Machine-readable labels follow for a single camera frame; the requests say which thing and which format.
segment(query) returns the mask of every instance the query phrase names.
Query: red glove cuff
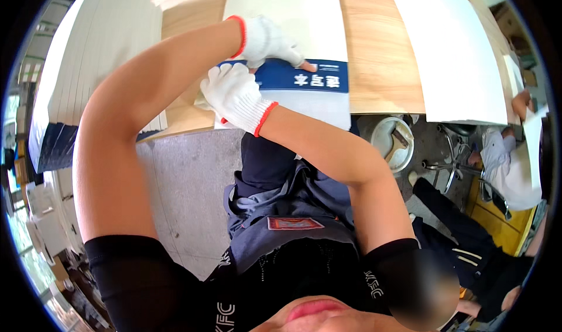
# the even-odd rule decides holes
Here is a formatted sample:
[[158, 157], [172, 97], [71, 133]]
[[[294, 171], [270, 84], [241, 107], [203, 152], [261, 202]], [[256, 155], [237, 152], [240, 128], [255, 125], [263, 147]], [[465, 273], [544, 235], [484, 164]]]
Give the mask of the red glove cuff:
[[240, 24], [240, 34], [242, 37], [242, 43], [240, 44], [240, 49], [238, 50], [238, 52], [236, 52], [235, 55], [230, 57], [230, 59], [234, 59], [240, 54], [242, 54], [244, 48], [246, 47], [246, 22], [238, 15], [231, 15], [227, 18], [227, 20], [231, 20], [231, 19], [236, 20], [238, 24]]
[[259, 137], [260, 136], [260, 129], [261, 126], [263, 125], [263, 123], [265, 122], [265, 119], [268, 117], [269, 113], [271, 113], [271, 111], [273, 110], [273, 108], [275, 108], [277, 105], [279, 105], [279, 103], [277, 102], [273, 102], [271, 103], [271, 105], [265, 110], [265, 112], [263, 113], [263, 116], [260, 119], [260, 123], [256, 126], [256, 130], [253, 132], [253, 136], [254, 137]]

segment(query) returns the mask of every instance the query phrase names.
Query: wooden table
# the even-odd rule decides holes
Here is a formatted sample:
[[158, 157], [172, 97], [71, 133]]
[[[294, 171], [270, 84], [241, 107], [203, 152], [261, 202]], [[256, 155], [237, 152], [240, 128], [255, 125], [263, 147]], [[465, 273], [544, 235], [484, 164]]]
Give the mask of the wooden table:
[[[226, 0], [153, 0], [165, 10], [162, 39], [222, 20]], [[511, 109], [511, 88], [503, 55], [509, 46], [494, 17], [481, 0], [470, 0], [480, 17], [502, 78], [508, 121], [517, 123]], [[425, 113], [418, 65], [410, 38], [394, 0], [340, 0], [349, 58], [351, 113]], [[214, 112], [193, 106], [199, 82], [167, 109], [168, 129], [162, 137], [211, 129]]]

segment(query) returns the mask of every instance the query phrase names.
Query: black t-shirt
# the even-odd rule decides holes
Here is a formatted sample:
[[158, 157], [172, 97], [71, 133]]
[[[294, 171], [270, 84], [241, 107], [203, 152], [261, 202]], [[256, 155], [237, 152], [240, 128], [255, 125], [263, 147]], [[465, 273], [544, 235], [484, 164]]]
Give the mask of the black t-shirt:
[[119, 332], [248, 331], [307, 295], [390, 314], [380, 265], [418, 250], [418, 243], [399, 239], [358, 258], [351, 244], [303, 238], [264, 255], [242, 275], [217, 268], [204, 282], [153, 238], [110, 235], [89, 240], [85, 249]]

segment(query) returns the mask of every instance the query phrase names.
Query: lips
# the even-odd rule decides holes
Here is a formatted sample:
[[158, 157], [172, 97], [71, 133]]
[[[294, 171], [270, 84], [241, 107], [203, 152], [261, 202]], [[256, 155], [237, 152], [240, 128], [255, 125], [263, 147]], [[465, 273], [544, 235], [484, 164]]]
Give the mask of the lips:
[[351, 308], [335, 300], [331, 300], [331, 299], [312, 300], [310, 302], [305, 302], [294, 307], [289, 313], [289, 316], [287, 317], [287, 321], [285, 323], [289, 323], [295, 319], [298, 319], [299, 317], [318, 314], [323, 311], [347, 310], [347, 309], [351, 309]]

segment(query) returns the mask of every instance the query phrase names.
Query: hand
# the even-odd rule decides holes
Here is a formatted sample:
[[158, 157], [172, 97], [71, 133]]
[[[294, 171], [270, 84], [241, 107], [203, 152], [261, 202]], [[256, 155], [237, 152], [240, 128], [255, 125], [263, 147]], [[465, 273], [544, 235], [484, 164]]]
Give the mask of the hand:
[[533, 101], [530, 99], [530, 93], [528, 89], [524, 89], [517, 96], [511, 100], [511, 107], [513, 112], [515, 112], [521, 120], [525, 120], [527, 117], [527, 108], [530, 111], [534, 111]]
[[239, 21], [244, 31], [243, 47], [237, 55], [242, 54], [244, 59], [248, 61], [247, 66], [251, 74], [263, 65], [267, 57], [283, 59], [295, 68], [301, 68], [312, 73], [316, 72], [316, 68], [294, 49], [297, 43], [287, 38], [281, 29], [268, 18], [258, 16], [243, 19], [239, 16], [231, 16], [229, 19]]
[[259, 137], [265, 118], [277, 102], [261, 99], [256, 76], [241, 63], [224, 63], [208, 72], [201, 92], [215, 112], [228, 122]]

